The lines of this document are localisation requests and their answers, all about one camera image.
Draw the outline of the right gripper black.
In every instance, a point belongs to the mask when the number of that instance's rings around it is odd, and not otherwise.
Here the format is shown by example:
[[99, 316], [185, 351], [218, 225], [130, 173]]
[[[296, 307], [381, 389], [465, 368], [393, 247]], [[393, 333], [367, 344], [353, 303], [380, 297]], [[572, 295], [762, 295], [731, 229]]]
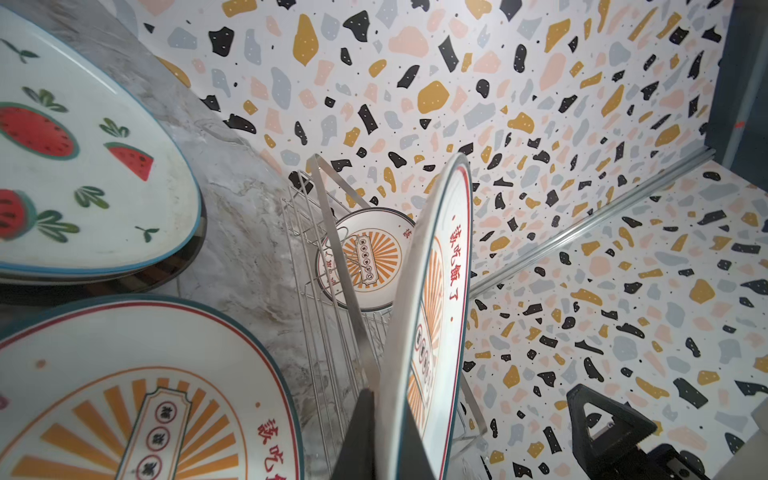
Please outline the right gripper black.
[[650, 452], [638, 444], [657, 425], [630, 406], [579, 384], [566, 395], [572, 452], [579, 465], [615, 465], [623, 460], [623, 478], [631, 480], [709, 480], [669, 444]]

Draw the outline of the dark rimmed cream plate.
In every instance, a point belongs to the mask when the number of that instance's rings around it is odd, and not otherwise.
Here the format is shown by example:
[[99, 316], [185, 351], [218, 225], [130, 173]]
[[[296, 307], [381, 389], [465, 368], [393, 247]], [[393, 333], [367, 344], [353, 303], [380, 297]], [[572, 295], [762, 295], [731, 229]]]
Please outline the dark rimmed cream plate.
[[178, 277], [194, 262], [207, 234], [207, 208], [201, 200], [200, 224], [191, 239], [168, 258], [133, 272], [104, 281], [71, 285], [1, 285], [1, 304], [56, 306], [78, 300], [118, 294], [147, 293]]

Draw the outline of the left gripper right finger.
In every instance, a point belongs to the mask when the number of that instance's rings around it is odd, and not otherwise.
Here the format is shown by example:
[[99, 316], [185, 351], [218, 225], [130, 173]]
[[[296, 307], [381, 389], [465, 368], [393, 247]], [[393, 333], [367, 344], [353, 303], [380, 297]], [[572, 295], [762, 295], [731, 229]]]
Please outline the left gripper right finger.
[[398, 480], [434, 479], [412, 412], [406, 407], [398, 451]]

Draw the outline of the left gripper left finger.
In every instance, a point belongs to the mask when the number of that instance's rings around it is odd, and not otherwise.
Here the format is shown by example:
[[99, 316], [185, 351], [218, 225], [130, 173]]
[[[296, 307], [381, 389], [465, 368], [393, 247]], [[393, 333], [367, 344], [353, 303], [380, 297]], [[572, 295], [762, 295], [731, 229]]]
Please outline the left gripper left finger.
[[372, 480], [375, 475], [374, 393], [366, 388], [360, 391], [341, 452], [336, 461], [332, 480]]

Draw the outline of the orange sunburst plate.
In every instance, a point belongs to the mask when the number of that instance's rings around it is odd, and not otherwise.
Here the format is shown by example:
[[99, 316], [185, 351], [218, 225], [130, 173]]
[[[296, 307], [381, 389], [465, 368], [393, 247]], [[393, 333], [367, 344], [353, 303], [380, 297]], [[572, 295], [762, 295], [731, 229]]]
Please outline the orange sunburst plate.
[[415, 222], [397, 210], [371, 207], [341, 218], [336, 229], [360, 310], [391, 307]]

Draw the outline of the fruit pattern blue-rim plate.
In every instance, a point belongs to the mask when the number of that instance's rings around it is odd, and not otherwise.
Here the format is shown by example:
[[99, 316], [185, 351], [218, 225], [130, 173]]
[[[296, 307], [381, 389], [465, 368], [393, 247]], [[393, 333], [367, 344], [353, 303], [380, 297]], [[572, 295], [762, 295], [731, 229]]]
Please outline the fruit pattern blue-rim plate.
[[202, 219], [198, 183], [125, 88], [1, 12], [1, 279], [90, 282], [165, 260]]

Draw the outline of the orange pattern white plate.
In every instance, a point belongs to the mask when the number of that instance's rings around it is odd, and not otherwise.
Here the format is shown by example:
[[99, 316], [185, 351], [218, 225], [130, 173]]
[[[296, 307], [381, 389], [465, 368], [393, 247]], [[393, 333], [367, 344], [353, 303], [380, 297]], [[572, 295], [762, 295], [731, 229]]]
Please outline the orange pattern white plate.
[[5, 479], [301, 479], [288, 385], [245, 326], [158, 295], [73, 302], [1, 332]]

